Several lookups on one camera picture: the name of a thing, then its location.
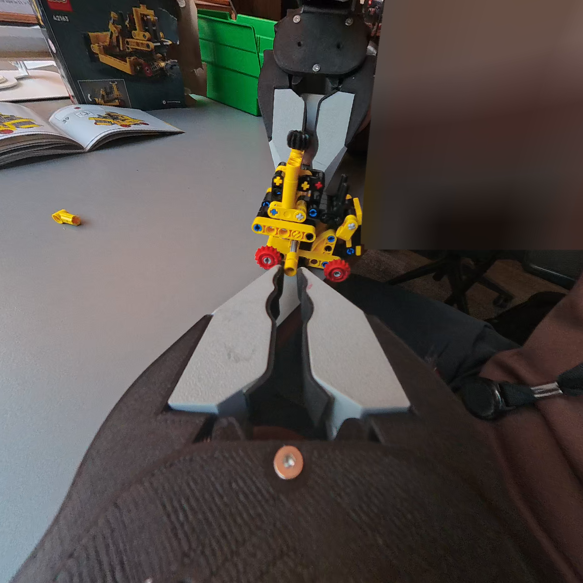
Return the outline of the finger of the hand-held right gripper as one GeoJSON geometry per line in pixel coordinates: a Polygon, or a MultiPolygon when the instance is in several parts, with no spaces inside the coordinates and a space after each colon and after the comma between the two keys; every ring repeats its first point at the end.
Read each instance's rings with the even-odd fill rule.
{"type": "Polygon", "coordinates": [[[290,153],[287,135],[302,130],[315,140],[317,109],[320,94],[298,95],[292,89],[275,89],[273,95],[272,137],[269,147],[275,167],[286,162],[290,153]]]}
{"type": "Polygon", "coordinates": [[[331,179],[346,153],[354,94],[310,94],[310,165],[331,179]]]}

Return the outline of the person's dark trouser leg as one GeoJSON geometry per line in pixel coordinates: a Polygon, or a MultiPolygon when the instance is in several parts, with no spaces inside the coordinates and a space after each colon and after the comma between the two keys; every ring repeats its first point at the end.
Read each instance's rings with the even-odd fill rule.
{"type": "Polygon", "coordinates": [[[351,275],[336,290],[382,321],[454,390],[496,354],[518,348],[485,321],[400,287],[351,275]]]}

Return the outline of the green plastic storage bin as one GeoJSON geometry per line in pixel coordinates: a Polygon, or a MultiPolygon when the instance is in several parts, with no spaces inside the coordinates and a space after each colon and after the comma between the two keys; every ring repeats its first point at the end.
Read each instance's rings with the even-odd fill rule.
{"type": "Polygon", "coordinates": [[[258,78],[264,51],[273,49],[276,22],[201,9],[198,30],[208,99],[259,116],[258,78]]]}

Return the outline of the yellow black lego vehicle model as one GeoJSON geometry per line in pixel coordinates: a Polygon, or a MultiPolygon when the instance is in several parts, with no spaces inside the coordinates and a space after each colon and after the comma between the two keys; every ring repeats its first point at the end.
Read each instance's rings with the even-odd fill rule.
{"type": "Polygon", "coordinates": [[[255,253],[265,270],[284,265],[289,251],[298,253],[298,267],[316,268],[324,278],[340,283],[351,274],[349,260],[362,254],[360,200],[349,191],[347,176],[336,193],[325,195],[325,174],[304,164],[308,134],[288,133],[290,153],[274,171],[256,218],[254,233],[267,237],[255,253]]]}

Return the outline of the open lego instruction booklet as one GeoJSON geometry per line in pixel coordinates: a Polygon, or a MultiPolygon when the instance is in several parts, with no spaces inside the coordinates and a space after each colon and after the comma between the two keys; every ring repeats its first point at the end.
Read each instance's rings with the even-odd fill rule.
{"type": "Polygon", "coordinates": [[[182,133],[131,108],[70,105],[45,119],[21,104],[1,103],[1,167],[33,157],[90,152],[125,136],[182,133]]]}

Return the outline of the black office chair base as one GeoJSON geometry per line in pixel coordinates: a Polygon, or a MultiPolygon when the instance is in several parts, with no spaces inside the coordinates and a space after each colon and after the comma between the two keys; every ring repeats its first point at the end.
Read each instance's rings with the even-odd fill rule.
{"type": "Polygon", "coordinates": [[[413,250],[414,253],[430,259],[430,262],[401,274],[388,281],[388,285],[399,285],[431,275],[435,281],[447,279],[450,294],[444,303],[469,314],[466,294],[476,284],[496,293],[493,306],[506,309],[514,300],[514,295],[506,288],[491,280],[487,271],[500,259],[512,257],[512,252],[501,250],[413,250]]]}

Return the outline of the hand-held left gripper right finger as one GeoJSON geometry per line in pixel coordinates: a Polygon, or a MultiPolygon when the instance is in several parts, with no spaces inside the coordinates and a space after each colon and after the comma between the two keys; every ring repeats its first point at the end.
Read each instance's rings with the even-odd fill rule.
{"type": "Polygon", "coordinates": [[[309,416],[333,440],[347,419],[402,413],[410,401],[368,318],[306,268],[297,273],[309,416]]]}

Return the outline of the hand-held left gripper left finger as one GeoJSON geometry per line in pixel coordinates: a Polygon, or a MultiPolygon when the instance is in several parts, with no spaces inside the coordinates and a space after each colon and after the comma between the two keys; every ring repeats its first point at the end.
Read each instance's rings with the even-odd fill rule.
{"type": "Polygon", "coordinates": [[[169,397],[172,410],[247,410],[247,393],[273,369],[282,279],[275,266],[213,312],[169,397]]]}

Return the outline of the white stand base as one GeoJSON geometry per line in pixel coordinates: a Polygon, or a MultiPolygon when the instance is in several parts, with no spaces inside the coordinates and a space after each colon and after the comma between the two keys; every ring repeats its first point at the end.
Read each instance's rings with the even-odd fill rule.
{"type": "Polygon", "coordinates": [[[1,101],[57,98],[69,98],[69,92],[54,61],[1,61],[1,101]]]}

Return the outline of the dark lego set box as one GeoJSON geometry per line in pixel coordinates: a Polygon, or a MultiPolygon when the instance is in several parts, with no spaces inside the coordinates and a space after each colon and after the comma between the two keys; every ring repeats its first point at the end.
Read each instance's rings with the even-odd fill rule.
{"type": "Polygon", "coordinates": [[[31,1],[71,100],[144,111],[200,88],[195,1],[31,1]]]}

